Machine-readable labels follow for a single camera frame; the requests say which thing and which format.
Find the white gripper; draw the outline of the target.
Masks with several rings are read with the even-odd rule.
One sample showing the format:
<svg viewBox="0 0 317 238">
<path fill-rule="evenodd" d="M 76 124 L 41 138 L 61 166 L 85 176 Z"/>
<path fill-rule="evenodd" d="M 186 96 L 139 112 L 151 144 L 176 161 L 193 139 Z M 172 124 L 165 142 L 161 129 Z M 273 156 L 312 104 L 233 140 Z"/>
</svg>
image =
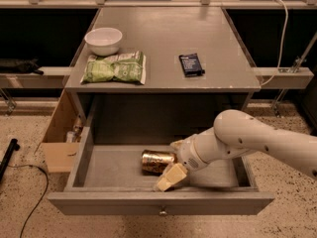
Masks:
<svg viewBox="0 0 317 238">
<path fill-rule="evenodd" d="M 157 191 L 166 191 L 185 179 L 187 177 L 188 170 L 196 172 L 208 166 L 208 164 L 199 157 L 197 151 L 195 150 L 195 139 L 196 134 L 186 139 L 170 143 L 170 146 L 176 151 L 179 163 L 170 164 L 166 167 L 156 183 Z"/>
</svg>

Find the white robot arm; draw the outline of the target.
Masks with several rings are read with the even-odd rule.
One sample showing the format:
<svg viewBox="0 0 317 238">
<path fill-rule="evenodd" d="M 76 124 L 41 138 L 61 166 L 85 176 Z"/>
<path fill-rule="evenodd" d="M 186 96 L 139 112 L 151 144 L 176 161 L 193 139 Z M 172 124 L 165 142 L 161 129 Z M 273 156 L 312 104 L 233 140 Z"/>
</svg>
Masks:
<svg viewBox="0 0 317 238">
<path fill-rule="evenodd" d="M 218 114 L 213 127 L 170 144 L 177 156 L 175 164 L 164 169 L 154 186 L 166 191 L 190 172 L 196 172 L 219 160 L 235 159 L 262 152 L 315 178 L 317 174 L 317 138 L 271 127 L 239 110 Z"/>
</svg>

